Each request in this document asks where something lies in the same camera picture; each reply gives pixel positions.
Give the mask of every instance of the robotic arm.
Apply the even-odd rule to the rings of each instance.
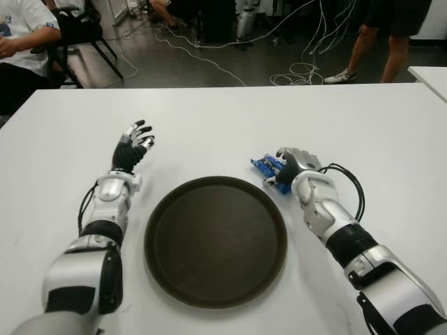
[[[135,122],[121,137],[112,169],[93,187],[94,208],[80,236],[50,267],[43,284],[45,313],[22,323],[11,335],[86,335],[100,332],[101,318],[122,301],[120,248],[132,195],[141,176],[132,173],[154,145],[154,136]]]
[[[447,334],[437,296],[340,205],[334,182],[321,173],[317,157],[294,148],[281,148],[277,156],[287,163],[265,184],[291,185],[307,227],[360,291],[357,302],[371,333],[374,328],[379,335]]]

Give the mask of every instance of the blue plastic item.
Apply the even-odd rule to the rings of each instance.
[[[266,154],[263,158],[254,160],[251,159],[251,164],[256,166],[256,168],[263,174],[265,178],[271,178],[278,175],[284,164],[278,161],[275,157]],[[282,193],[287,194],[291,191],[291,187],[286,184],[275,184],[275,187]]]

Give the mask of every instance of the black cable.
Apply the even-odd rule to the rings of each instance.
[[[376,335],[374,333],[374,331],[372,330],[371,323],[368,321],[365,312],[363,312],[363,317],[365,318],[366,327],[368,328],[368,330],[371,333],[371,335]]]
[[[93,193],[95,191],[95,188],[98,186],[98,181],[95,181],[95,184],[85,193],[84,199],[82,199],[81,206],[79,207],[79,213],[78,213],[78,232],[79,235],[81,235],[82,231],[82,217],[84,216],[85,210],[89,206],[89,203],[91,202],[91,199],[93,198]]]
[[[345,167],[340,164],[331,163],[326,167],[322,167],[319,172],[326,173],[328,170],[335,170],[344,174],[355,186],[358,193],[358,208],[356,213],[356,220],[360,222],[362,220],[363,214],[365,213],[365,193],[363,192],[362,185],[356,178],[356,176]]]
[[[365,213],[365,194],[363,193],[362,185],[357,180],[357,177],[351,171],[347,170],[346,168],[344,168],[340,164],[331,163],[331,164],[329,164],[329,166],[335,166],[335,167],[343,169],[345,171],[345,173],[348,174],[347,177],[348,178],[350,177],[351,181],[356,185],[357,192],[359,192],[359,198],[362,198],[362,200],[360,201],[360,203],[362,204],[362,207],[361,207],[360,212],[358,212],[358,214],[359,214],[358,221],[360,222],[360,220],[363,217],[363,214]]]

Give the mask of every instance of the white cable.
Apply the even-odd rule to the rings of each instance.
[[[326,38],[328,38],[329,36],[331,36],[331,35],[333,35],[335,32],[337,32],[338,31],[338,29],[351,17],[351,14],[352,14],[352,12],[353,12],[353,10],[354,10],[354,7],[355,6],[352,6],[351,7],[351,10],[349,11],[349,14],[345,17],[345,19],[343,20],[343,22],[342,23],[340,23],[338,26],[337,26],[337,28],[335,28],[334,29],[334,31],[332,32],[332,33],[330,33],[329,35],[326,35],[326,36],[323,36],[318,42],[317,42],[317,44],[318,43],[320,43],[320,41],[323,41],[323,40],[325,40]],[[321,51],[321,52],[319,52],[319,54],[323,54],[324,52],[326,52],[327,50],[323,50],[323,51]]]
[[[334,22],[334,25],[335,25],[335,26],[337,26],[337,19],[338,19],[340,16],[342,16],[342,15],[349,9],[350,4],[351,4],[351,3],[348,2],[348,6],[347,6],[344,10],[342,10],[340,13],[338,13],[337,16],[334,17],[334,19],[332,20],[332,22]],[[348,25],[349,25],[349,23],[346,24],[346,29],[344,30],[344,32],[343,32],[343,34],[342,34],[342,37],[344,37],[344,36],[346,35],[346,31],[347,31],[347,27],[348,27]],[[332,41],[329,43],[329,46],[327,46],[327,47],[330,48],[331,45],[337,40],[337,37],[338,37],[338,31],[337,31],[337,33],[335,34],[335,36],[334,36],[334,38],[332,39]]]
[[[349,8],[349,6],[351,6],[351,4],[352,4],[351,10],[350,10],[350,12],[348,13],[347,18],[350,18],[351,13],[352,13],[353,9],[354,9],[355,6],[356,6],[356,2],[357,2],[356,0],[352,0],[352,1],[349,3],[348,7],[346,7],[346,9],[347,9],[347,8]],[[331,43],[330,43],[324,50],[320,51],[318,54],[324,54],[325,52],[327,52],[327,51],[333,49],[334,47],[336,47],[337,45],[339,45],[339,43],[340,43],[340,42],[343,40],[343,38],[346,36],[346,33],[348,32],[348,28],[349,28],[349,23],[346,23],[346,26],[344,27],[344,31],[343,31],[342,37],[340,37],[339,40],[338,40],[335,44],[333,44],[334,41],[335,41],[335,39],[337,38],[337,34],[335,34],[335,37],[334,37],[334,39],[332,40],[332,42],[331,42]]]
[[[308,65],[311,66],[312,69],[306,73],[299,73],[299,72],[295,72],[293,70],[294,66],[297,65]],[[274,85],[274,86],[297,86],[297,85],[305,85],[305,84],[312,84],[312,76],[316,75],[318,77],[320,77],[321,79],[321,84],[323,84],[324,82],[324,78],[317,72],[315,72],[315,66],[313,64],[309,64],[309,63],[293,63],[291,65],[291,67],[288,69],[289,73],[279,73],[276,75],[271,75],[270,76],[270,82]],[[278,84],[277,80],[278,79],[285,79],[288,81],[288,84]]]
[[[110,86],[112,86],[112,85],[115,85],[116,83],[118,83],[118,82],[124,82],[124,81],[126,81],[126,80],[128,80],[128,79],[130,79],[130,78],[132,78],[132,77],[135,77],[140,71],[131,63],[131,61],[129,61],[124,55],[123,55],[123,50],[119,47],[119,45],[118,45],[118,43],[117,43],[117,38],[114,40],[114,43],[115,43],[115,45],[117,46],[117,48],[118,48],[118,50],[119,50],[119,55],[121,56],[121,58],[123,59],[123,60],[125,60],[126,61],[126,63],[128,64],[128,65],[130,65],[133,69],[134,69],[134,72],[131,74],[131,75],[128,75],[127,77],[125,77],[125,78],[123,78],[123,79],[120,79],[120,80],[115,80],[113,83],[111,83],[111,84],[107,84],[107,85],[105,85],[105,86],[103,86],[103,87],[101,87],[102,89],[107,89],[108,87],[110,87]]]
[[[324,29],[323,29],[323,36],[326,36],[326,32],[328,31],[328,24],[326,22],[326,16],[324,15],[323,12],[323,0],[320,0],[320,12],[321,12],[321,18],[323,18],[323,25],[324,25]],[[323,40],[320,40],[316,43],[316,46],[314,48],[314,50],[318,49],[318,47],[320,46],[320,44],[323,42]]]
[[[247,44],[247,43],[252,43],[252,42],[256,42],[257,40],[261,40],[269,35],[271,35],[274,31],[276,31],[285,21],[287,21],[289,19],[289,17],[291,17],[292,15],[294,15],[296,12],[298,12],[301,8],[311,4],[312,2],[315,2],[316,0],[311,0],[307,3],[305,3],[304,5],[301,5],[300,7],[298,7],[297,9],[295,9],[292,13],[290,13],[289,15],[287,15],[275,28],[273,28],[272,30],[270,30],[268,33],[266,33],[265,35],[256,37],[252,40],[246,40],[246,41],[242,41],[242,42],[229,42],[226,43],[224,45],[218,45],[218,46],[213,46],[213,45],[197,45],[195,46],[194,43],[192,43],[187,37],[185,36],[179,36],[175,33],[173,33],[169,28],[168,30],[171,32],[171,34],[177,38],[183,38],[188,44],[197,47],[198,49],[222,49],[224,47],[228,47],[229,45],[238,45],[238,44]]]
[[[159,42],[166,42],[166,43],[167,43],[171,48],[173,48],[173,49],[181,49],[181,50],[185,51],[189,56],[191,56],[191,57],[193,57],[193,58],[195,58],[195,59],[199,59],[199,60],[201,60],[201,61],[206,61],[206,62],[208,62],[208,63],[213,64],[213,65],[216,66],[220,71],[229,74],[231,77],[235,78],[238,82],[240,82],[244,87],[247,87],[247,85],[246,85],[246,84],[245,84],[245,83],[244,83],[238,76],[234,75],[233,73],[231,73],[231,72],[228,71],[228,70],[225,70],[224,68],[221,68],[221,67],[219,66],[218,63],[216,63],[216,62],[214,62],[214,61],[212,61],[212,60],[210,60],[210,59],[206,59],[206,58],[202,58],[202,57],[195,56],[195,55],[193,55],[192,53],[190,53],[189,50],[185,49],[184,47],[178,47],[178,46],[175,46],[175,45],[170,44],[169,40],[166,40],[166,39],[165,39],[165,40],[161,40],[161,39],[158,37],[157,34],[158,34],[158,31],[155,33],[155,39],[156,39],[157,41],[159,41]]]

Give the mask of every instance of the wall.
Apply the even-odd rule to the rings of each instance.
[[[416,40],[444,40],[447,37],[447,0],[433,0]]]

